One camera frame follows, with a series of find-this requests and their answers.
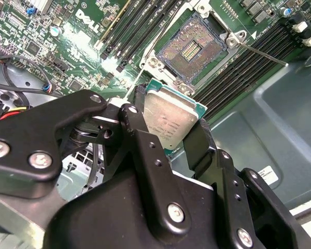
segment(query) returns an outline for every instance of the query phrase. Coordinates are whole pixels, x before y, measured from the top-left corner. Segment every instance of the black cable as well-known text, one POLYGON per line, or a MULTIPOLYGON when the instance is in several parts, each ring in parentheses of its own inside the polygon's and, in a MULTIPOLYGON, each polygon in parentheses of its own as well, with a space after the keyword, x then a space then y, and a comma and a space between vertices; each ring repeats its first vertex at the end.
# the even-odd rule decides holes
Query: black cable
POLYGON ((90 186, 95 181, 97 171, 99 170, 98 168, 99 146, 97 144, 92 144, 92 153, 93 153, 93 162, 90 175, 86 184, 87 186, 90 186))
MULTIPOLYGON (((2 73, 4 75, 5 80, 7 81, 7 83, 11 86, 11 87, 16 87, 16 85, 12 82, 12 80, 10 79, 9 75, 8 75, 8 66, 6 63, 2 64, 2 73)), ((23 92, 15 92, 16 95, 20 98, 22 105, 23 106, 29 106, 30 102, 27 99, 27 97, 24 95, 23 92)))
POLYGON ((53 96, 57 98, 62 97, 62 95, 55 93, 55 92, 47 93, 41 89, 34 89, 34 88, 11 87, 11 86, 0 84, 0 89, 6 90, 6 91, 13 91, 13 92, 29 92, 29 93, 43 94, 43 95, 49 95, 49 96, 53 96))
POLYGON ((36 62, 28 59, 27 57, 24 57, 24 56, 17 56, 15 54, 11 54, 11 55, 6 55, 6 56, 0 56, 0 60, 3 60, 3 59, 13 59, 13 58, 16 58, 16 59, 21 59, 21 60, 25 60, 25 61, 28 61, 28 63, 32 64, 34 67, 36 67, 44 76, 45 80, 46 80, 46 83, 48 85, 52 85, 50 79, 47 77, 46 73, 44 72, 43 69, 40 68, 40 66, 37 65, 36 62))

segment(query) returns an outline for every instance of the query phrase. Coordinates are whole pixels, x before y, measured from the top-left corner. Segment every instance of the cable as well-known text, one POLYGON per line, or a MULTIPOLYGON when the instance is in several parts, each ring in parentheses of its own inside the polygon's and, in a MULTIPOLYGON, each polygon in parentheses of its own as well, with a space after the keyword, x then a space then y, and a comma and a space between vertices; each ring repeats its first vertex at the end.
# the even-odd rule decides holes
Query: cable
MULTIPOLYGON (((5 80, 7 81, 7 83, 11 86, 11 87, 16 87, 16 85, 12 82, 12 80, 10 79, 9 75, 8 75, 8 66, 6 63, 2 64, 2 73, 4 75, 5 80)), ((22 105, 23 106, 29 106, 30 102, 27 99, 27 97, 24 95, 23 92, 15 92, 16 95, 20 98, 22 105)))
POLYGON ((6 90, 6 91, 13 91, 13 92, 29 92, 29 93, 36 93, 36 94, 43 94, 43 95, 50 95, 53 97, 60 98, 62 97, 59 93, 48 93, 41 89, 34 89, 34 88, 19 88, 19 87, 11 87, 7 85, 0 84, 0 89, 6 90))
POLYGON ((3 120, 3 119, 5 119, 5 118, 7 118, 7 117, 9 117, 9 116, 16 115, 16 114, 18 114, 18 113, 21 113, 21 112, 9 112, 9 113, 6 113, 5 115, 3 115, 3 116, 0 118, 0 120, 3 120))
POLYGON ((87 186, 90 186, 95 181, 95 177, 98 171, 99 146, 97 144, 92 144, 92 152, 93 152, 93 162, 90 175, 86 184, 87 186))
POLYGON ((21 106, 21 107, 17 107, 17 108, 11 108, 9 109, 9 112, 16 112, 18 110, 26 110, 26 106, 21 106))
POLYGON ((40 68, 40 66, 37 65, 37 63, 35 63, 34 61, 28 59, 27 57, 24 57, 24 56, 17 56, 16 54, 11 54, 11 55, 6 55, 6 56, 0 56, 0 60, 3 60, 3 59, 21 59, 21 60, 26 60, 28 61, 28 63, 32 64, 34 67, 36 67, 44 76, 45 80, 46 80, 46 83, 48 86, 52 86, 52 83, 50 81, 50 79, 47 77, 46 73, 44 72, 43 69, 40 68))

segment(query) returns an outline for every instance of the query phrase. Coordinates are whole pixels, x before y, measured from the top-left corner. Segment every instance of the black bracket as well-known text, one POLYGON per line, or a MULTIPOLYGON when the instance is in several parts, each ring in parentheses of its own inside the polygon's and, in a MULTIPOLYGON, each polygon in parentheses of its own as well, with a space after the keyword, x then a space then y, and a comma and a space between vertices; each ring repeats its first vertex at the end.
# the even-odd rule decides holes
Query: black bracket
POLYGON ((62 159, 58 146, 64 146, 74 126, 95 116, 107 102, 89 90, 32 108, 0 121, 0 144, 8 146, 0 155, 0 193, 23 198, 47 195, 61 173, 62 159), (47 155, 35 159, 44 165, 33 167, 35 153, 47 155))

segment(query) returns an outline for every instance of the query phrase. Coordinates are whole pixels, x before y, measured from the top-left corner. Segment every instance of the white connector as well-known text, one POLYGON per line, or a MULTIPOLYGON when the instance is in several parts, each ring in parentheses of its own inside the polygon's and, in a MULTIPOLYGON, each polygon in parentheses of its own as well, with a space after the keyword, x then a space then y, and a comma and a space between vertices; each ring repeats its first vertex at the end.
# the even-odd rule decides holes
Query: white connector
POLYGON ((303 44, 307 47, 311 47, 311 37, 303 40, 303 44))
POLYGON ((307 28, 306 22, 301 22, 299 24, 293 25, 292 29, 295 30, 297 33, 302 33, 307 28))

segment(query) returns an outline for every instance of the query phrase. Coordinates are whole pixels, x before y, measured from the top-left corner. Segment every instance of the white label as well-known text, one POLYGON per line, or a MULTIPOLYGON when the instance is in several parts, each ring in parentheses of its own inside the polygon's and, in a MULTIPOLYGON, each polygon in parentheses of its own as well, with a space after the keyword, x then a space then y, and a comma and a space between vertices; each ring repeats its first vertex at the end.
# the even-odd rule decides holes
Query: white label
POLYGON ((264 179, 264 181, 268 185, 279 180, 279 177, 275 174, 271 166, 267 166, 266 168, 262 169, 261 171, 258 172, 258 174, 264 179))

